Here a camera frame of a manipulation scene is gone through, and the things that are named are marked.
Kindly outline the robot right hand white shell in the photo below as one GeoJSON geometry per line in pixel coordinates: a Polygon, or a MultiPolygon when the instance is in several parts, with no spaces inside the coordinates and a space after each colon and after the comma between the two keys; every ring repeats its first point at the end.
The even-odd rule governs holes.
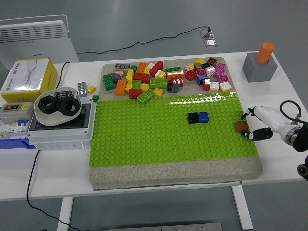
{"type": "Polygon", "coordinates": [[[273,136],[273,132],[276,132],[280,134],[285,143],[292,145],[301,130],[299,125],[293,124],[277,108],[264,106],[248,108],[241,116],[241,119],[244,119],[249,114],[256,116],[268,126],[267,128],[260,128],[252,132],[242,132],[243,136],[253,141],[270,139],[273,136]]]}

